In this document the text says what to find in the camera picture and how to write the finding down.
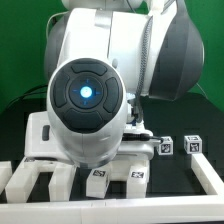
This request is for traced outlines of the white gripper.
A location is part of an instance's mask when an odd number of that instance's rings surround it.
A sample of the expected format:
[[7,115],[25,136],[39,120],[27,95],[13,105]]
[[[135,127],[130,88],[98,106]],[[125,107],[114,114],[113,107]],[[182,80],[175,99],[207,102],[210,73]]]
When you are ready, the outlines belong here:
[[144,153],[152,159],[154,148],[160,144],[161,139],[146,130],[143,122],[81,134],[70,131],[59,119],[51,122],[44,111],[28,117],[24,155],[69,164],[107,164],[119,154]]

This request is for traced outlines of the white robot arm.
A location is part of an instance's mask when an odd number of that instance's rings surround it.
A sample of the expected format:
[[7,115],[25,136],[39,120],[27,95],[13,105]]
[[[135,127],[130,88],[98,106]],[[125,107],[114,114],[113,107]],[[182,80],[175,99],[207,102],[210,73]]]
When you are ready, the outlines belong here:
[[143,151],[140,99],[176,100],[199,80],[201,36],[185,0],[61,0],[48,33],[46,109],[28,118],[25,155],[84,168]]

